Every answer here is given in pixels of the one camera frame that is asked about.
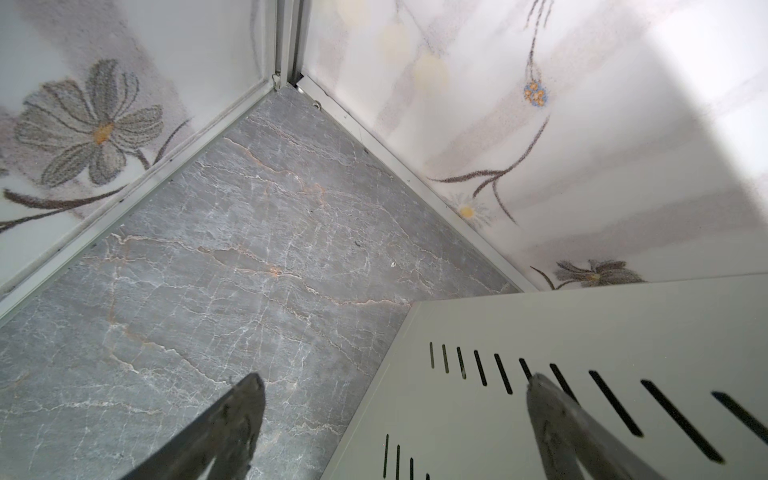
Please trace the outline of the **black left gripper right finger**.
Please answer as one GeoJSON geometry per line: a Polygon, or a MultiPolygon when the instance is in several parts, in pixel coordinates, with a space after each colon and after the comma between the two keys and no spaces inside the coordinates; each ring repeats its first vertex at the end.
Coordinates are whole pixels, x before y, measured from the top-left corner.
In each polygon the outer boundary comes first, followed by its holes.
{"type": "Polygon", "coordinates": [[[545,375],[529,379],[526,402],[548,479],[662,477],[545,375]]]}

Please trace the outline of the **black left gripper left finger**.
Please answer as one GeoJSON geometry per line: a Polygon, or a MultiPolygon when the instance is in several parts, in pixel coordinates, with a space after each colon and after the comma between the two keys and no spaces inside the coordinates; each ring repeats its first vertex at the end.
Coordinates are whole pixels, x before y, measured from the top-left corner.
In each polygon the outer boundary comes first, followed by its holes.
{"type": "Polygon", "coordinates": [[[245,479],[266,407],[261,376],[246,375],[126,479],[245,479]]]}

